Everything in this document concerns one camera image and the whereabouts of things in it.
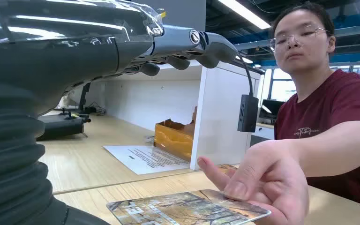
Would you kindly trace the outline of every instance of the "computer monitor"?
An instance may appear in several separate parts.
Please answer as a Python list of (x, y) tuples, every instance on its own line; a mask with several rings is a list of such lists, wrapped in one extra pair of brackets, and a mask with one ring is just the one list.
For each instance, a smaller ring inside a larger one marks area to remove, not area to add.
[(275, 100), (263, 100), (259, 117), (262, 119), (277, 120), (278, 111), (285, 102)]

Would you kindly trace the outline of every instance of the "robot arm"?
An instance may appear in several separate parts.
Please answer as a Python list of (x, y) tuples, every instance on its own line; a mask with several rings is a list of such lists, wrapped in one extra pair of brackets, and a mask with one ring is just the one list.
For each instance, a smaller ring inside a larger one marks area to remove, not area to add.
[(224, 37), (163, 25), (152, 8), (129, 1), (0, 0), (0, 82), (30, 90), (44, 103), (38, 114), (84, 83), (153, 76), (163, 63), (214, 68), (236, 55)]
[(122, 0), (0, 0), (0, 225), (106, 225), (52, 195), (38, 159), (38, 115), (73, 88), (157, 64), (213, 68), (235, 47), (222, 36), (166, 26), (146, 5)]

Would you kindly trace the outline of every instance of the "woman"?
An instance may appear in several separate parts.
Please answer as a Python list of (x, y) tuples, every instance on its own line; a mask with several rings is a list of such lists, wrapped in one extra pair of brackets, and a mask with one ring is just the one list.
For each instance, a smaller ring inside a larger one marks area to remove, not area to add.
[(198, 164), (228, 197), (272, 211), (258, 223), (299, 225), (308, 184), (360, 203), (360, 75), (330, 69), (334, 26), (317, 4), (284, 11), (273, 34), (277, 64), (297, 91), (278, 113), (275, 140), (252, 146), (228, 174), (205, 157)]

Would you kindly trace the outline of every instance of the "woman's hair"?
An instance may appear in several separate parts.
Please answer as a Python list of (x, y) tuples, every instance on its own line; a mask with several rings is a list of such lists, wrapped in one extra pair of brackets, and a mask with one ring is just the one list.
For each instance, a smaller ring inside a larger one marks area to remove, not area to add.
[(278, 23), (288, 14), (297, 11), (297, 10), (306, 10), (309, 11), (313, 14), (315, 14), (321, 21), (321, 23), (323, 24), (325, 30), (327, 30), (326, 34), (328, 36), (332, 36), (335, 33), (335, 26), (333, 25), (332, 20), (330, 19), (329, 14), (326, 12), (326, 10), (316, 4), (316, 3), (312, 3), (312, 2), (305, 2), (302, 5), (299, 6), (295, 6), (295, 7), (291, 7), (286, 9), (285, 11), (283, 11), (274, 21), (273, 26), (272, 26), (272, 37), (274, 37), (274, 33), (275, 33), (275, 29), (277, 29)]

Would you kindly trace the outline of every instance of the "eyeglasses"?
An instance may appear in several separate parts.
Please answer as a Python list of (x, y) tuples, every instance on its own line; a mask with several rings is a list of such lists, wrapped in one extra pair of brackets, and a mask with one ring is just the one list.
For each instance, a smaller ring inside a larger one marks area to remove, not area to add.
[(293, 35), (279, 35), (270, 40), (270, 48), (273, 52), (284, 51), (289, 46), (289, 41), (294, 38), (297, 45), (303, 46), (305, 43), (309, 43), (311, 39), (316, 38), (318, 31), (323, 30), (329, 32), (323, 28), (316, 27), (314, 25), (302, 26), (296, 30)]

